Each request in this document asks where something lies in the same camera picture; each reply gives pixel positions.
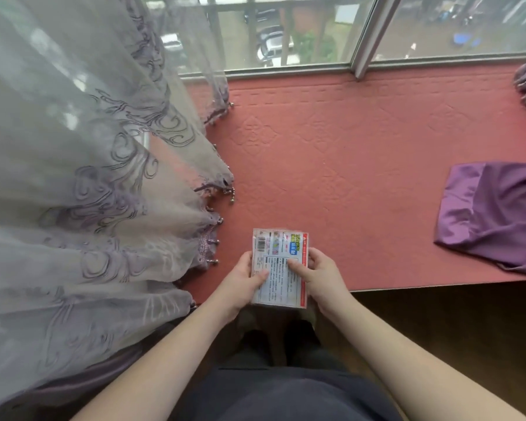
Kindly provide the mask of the purple satin cloth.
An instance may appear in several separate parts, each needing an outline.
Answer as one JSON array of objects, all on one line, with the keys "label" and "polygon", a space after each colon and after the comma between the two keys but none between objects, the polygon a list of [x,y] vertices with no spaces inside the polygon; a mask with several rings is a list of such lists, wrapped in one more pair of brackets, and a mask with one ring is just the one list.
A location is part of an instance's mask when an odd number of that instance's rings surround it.
[{"label": "purple satin cloth", "polygon": [[434,243],[526,275],[526,163],[452,166]]}]

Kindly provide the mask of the person's right forearm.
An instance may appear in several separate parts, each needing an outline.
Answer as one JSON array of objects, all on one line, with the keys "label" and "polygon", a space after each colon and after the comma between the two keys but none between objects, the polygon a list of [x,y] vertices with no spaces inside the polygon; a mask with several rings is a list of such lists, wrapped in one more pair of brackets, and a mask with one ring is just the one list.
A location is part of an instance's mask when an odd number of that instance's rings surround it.
[{"label": "person's right forearm", "polygon": [[350,293],[319,308],[411,421],[526,421],[526,416],[395,330]]}]

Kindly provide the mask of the white parked car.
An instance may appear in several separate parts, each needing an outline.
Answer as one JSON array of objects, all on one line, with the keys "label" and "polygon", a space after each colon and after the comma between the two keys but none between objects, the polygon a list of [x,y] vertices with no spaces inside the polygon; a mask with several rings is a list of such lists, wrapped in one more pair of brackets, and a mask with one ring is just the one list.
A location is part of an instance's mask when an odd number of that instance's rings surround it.
[{"label": "white parked car", "polygon": [[264,68],[299,65],[300,56],[295,50],[295,43],[292,37],[289,38],[286,50],[286,62],[282,63],[283,57],[283,35],[268,37],[257,49],[257,60],[259,65]]}]

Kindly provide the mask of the silver parked car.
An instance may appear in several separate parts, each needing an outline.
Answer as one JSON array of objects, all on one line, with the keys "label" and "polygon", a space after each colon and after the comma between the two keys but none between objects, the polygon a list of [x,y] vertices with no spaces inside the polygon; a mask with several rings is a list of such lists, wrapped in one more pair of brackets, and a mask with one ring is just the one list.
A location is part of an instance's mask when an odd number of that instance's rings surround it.
[{"label": "silver parked car", "polygon": [[179,39],[178,34],[170,33],[164,34],[161,37],[163,47],[168,50],[170,53],[180,53],[183,52],[183,44]]}]

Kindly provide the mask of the person's left forearm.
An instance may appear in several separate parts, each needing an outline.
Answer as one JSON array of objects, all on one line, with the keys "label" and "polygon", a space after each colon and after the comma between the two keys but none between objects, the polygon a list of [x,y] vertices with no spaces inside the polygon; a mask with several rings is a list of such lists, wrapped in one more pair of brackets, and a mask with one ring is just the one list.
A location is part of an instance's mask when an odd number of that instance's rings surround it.
[{"label": "person's left forearm", "polygon": [[214,339],[237,313],[211,297],[70,421],[167,421]]}]

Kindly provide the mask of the person's right hand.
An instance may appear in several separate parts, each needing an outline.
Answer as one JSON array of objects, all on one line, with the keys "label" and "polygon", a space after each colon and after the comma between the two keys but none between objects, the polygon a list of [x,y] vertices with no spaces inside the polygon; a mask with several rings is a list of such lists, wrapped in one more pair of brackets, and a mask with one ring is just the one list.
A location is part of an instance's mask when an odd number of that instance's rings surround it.
[{"label": "person's right hand", "polygon": [[315,247],[309,248],[311,282],[306,283],[310,297],[331,322],[337,323],[348,316],[355,298],[347,289],[335,261]]}]

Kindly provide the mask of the sheer embroidered beaded curtain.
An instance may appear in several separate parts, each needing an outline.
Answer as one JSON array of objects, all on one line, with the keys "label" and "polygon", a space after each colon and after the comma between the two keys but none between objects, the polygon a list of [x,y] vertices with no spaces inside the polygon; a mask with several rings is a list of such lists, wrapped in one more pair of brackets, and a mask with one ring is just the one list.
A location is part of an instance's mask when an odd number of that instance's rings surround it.
[{"label": "sheer embroidered beaded curtain", "polygon": [[[0,0],[0,405],[186,316],[234,177],[209,23],[164,0]],[[183,52],[161,36],[176,33]]]}]

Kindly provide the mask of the person's left hand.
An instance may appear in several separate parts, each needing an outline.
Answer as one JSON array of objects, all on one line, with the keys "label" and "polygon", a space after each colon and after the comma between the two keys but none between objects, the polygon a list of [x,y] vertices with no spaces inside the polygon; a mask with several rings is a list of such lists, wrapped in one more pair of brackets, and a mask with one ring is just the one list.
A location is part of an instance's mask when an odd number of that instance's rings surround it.
[{"label": "person's left hand", "polygon": [[248,289],[248,277],[253,276],[252,251],[244,253],[237,264],[219,284],[212,295],[203,303],[223,322],[224,325],[236,318],[240,310],[250,304],[258,290]]}]

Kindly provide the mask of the person's dark clothing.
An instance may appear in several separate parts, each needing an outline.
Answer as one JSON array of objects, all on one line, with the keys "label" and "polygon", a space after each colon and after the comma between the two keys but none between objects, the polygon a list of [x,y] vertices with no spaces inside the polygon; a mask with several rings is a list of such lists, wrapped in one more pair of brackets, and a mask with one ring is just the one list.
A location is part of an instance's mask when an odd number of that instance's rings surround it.
[{"label": "person's dark clothing", "polygon": [[234,354],[188,390],[171,421],[403,421],[379,386],[350,373],[312,324],[291,320],[286,366],[274,366],[264,331],[246,332]]}]

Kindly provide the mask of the grey window frame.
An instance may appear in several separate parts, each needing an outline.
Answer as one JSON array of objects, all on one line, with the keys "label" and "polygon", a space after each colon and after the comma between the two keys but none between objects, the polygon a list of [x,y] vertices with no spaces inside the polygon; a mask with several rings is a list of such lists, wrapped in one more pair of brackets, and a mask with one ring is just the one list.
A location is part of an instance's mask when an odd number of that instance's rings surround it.
[{"label": "grey window frame", "polygon": [[[526,60],[526,0],[176,0],[208,20],[230,76],[351,72]],[[299,65],[264,68],[257,49],[283,35]]]}]

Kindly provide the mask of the clear packet with printed card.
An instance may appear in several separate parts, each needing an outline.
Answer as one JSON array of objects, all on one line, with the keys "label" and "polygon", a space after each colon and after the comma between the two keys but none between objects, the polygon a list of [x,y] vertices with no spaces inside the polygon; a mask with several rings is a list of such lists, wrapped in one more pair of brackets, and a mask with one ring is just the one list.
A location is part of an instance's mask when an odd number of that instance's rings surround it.
[{"label": "clear packet with printed card", "polygon": [[255,228],[252,234],[251,274],[268,272],[252,298],[254,305],[306,309],[308,294],[302,278],[292,272],[288,260],[308,266],[309,234],[277,228]]}]

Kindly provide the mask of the red embossed sill mat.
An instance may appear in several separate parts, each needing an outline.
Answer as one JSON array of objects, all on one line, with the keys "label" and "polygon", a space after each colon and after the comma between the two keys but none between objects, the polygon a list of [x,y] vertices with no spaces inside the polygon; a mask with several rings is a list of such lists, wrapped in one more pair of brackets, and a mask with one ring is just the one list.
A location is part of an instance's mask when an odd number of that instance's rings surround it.
[{"label": "red embossed sill mat", "polygon": [[219,264],[183,289],[203,302],[256,227],[308,232],[351,291],[526,281],[433,243],[452,166],[526,162],[520,63],[230,80],[209,134],[236,201],[214,202]]}]

